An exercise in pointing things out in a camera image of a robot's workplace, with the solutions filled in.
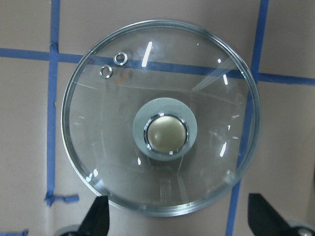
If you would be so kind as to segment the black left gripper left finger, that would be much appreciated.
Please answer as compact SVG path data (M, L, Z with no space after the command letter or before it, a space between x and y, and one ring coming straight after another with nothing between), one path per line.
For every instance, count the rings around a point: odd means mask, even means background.
M96 197L78 229L80 236L106 236L109 232L107 196Z

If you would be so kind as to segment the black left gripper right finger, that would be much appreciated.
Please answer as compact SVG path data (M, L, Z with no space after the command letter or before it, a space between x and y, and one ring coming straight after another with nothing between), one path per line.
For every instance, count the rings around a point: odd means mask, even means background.
M248 225L255 236L281 236L291 228L259 193L248 196Z

